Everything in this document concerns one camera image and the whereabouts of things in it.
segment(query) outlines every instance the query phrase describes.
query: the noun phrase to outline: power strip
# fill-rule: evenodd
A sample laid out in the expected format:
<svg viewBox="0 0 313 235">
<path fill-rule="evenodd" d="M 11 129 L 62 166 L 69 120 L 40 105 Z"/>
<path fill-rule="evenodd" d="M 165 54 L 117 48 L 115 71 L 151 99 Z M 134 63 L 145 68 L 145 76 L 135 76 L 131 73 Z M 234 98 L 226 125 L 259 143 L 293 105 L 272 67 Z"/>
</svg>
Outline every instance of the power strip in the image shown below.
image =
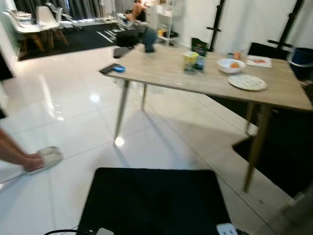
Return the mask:
<svg viewBox="0 0 313 235">
<path fill-rule="evenodd" d="M 98 230 L 97 235 L 114 235 L 114 233 L 111 232 L 110 230 L 101 228 Z"/>
<path fill-rule="evenodd" d="M 216 226 L 220 235 L 238 235 L 235 227 L 232 224 L 218 224 Z"/>
</svg>

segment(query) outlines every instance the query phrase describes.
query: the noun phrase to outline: white slipper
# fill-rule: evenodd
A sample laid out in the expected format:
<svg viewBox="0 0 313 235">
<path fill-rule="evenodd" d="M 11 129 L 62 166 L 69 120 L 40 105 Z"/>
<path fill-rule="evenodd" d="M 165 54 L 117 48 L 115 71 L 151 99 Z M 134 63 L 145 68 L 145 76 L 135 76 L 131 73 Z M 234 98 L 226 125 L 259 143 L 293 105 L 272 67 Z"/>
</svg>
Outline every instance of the white slipper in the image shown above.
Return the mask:
<svg viewBox="0 0 313 235">
<path fill-rule="evenodd" d="M 37 153 L 39 153 L 40 156 L 44 156 L 44 155 L 54 153 L 55 151 L 60 152 L 59 148 L 57 148 L 55 146 L 51 146 L 51 147 L 43 148 L 43 149 L 39 150 Z"/>
<path fill-rule="evenodd" d="M 57 147 L 44 148 L 44 149 L 39 150 L 38 153 L 44 161 L 44 167 L 37 169 L 37 170 L 28 171 L 27 174 L 32 175 L 32 174 L 41 172 L 43 170 L 47 170 L 63 160 L 63 154 L 60 152 L 59 148 Z"/>
</svg>

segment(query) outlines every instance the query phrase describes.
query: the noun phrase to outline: curtain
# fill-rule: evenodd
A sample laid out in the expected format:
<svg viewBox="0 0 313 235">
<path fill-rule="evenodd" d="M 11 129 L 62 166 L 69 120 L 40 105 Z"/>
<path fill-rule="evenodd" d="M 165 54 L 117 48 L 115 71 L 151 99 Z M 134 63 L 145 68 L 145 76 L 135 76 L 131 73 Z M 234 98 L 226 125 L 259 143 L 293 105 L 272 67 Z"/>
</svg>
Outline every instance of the curtain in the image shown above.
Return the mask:
<svg viewBox="0 0 313 235">
<path fill-rule="evenodd" d="M 44 6 L 46 2 L 55 7 L 62 7 L 63 11 L 75 20 L 101 17 L 100 2 L 103 0 L 15 0 L 16 8 L 31 13 L 36 18 L 36 7 Z"/>
<path fill-rule="evenodd" d="M 130 10 L 134 6 L 134 0 L 114 0 L 116 12 L 122 13 L 126 10 Z"/>
</svg>

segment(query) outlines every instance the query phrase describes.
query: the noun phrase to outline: cable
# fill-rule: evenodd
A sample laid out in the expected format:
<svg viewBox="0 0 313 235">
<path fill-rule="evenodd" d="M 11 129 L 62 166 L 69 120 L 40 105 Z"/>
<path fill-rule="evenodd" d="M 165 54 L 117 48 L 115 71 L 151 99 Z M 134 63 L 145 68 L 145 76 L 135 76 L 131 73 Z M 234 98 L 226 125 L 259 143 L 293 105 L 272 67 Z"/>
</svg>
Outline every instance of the cable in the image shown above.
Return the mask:
<svg viewBox="0 0 313 235">
<path fill-rule="evenodd" d="M 74 230 L 74 229 L 53 230 L 53 231 L 50 231 L 50 232 L 46 233 L 45 235 L 56 234 L 56 233 L 66 233 L 66 232 L 69 232 L 69 233 L 77 233 L 77 234 L 79 234 L 79 235 L 90 235 L 90 233 L 88 233 L 88 232 L 79 231 L 79 230 Z"/>
</svg>

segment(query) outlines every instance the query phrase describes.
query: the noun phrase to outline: white bowl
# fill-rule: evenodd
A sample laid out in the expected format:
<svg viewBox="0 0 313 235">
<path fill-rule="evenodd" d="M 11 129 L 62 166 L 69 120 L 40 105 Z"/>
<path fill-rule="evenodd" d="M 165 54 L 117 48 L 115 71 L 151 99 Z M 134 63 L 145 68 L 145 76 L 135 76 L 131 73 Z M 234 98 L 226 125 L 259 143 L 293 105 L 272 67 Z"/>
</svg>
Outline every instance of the white bowl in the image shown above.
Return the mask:
<svg viewBox="0 0 313 235">
<path fill-rule="evenodd" d="M 231 68 L 232 63 L 238 63 L 240 68 Z M 245 67 L 246 64 L 240 60 L 235 59 L 221 59 L 217 62 L 219 65 L 219 70 L 225 73 L 234 74 L 241 72 Z"/>
</svg>

